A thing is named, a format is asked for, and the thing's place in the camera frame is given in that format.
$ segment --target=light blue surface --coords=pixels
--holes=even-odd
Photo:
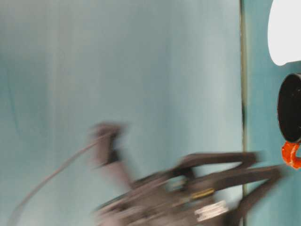
[[[175,1],[171,9],[170,162],[242,151],[239,2]],[[226,194],[234,201],[242,188]]]
[[[283,164],[284,139],[277,123],[277,96],[286,75],[301,71],[301,63],[275,65],[268,50],[268,19],[271,0],[244,0],[246,28],[246,132],[248,151],[261,151],[264,165]],[[256,212],[248,217],[250,226],[300,225],[300,172],[277,185]]]
[[[0,225],[103,120],[131,123],[136,178],[191,152],[241,151],[238,13],[231,0],[2,1]],[[21,225],[93,225],[90,211],[123,191],[88,158],[43,188]]]

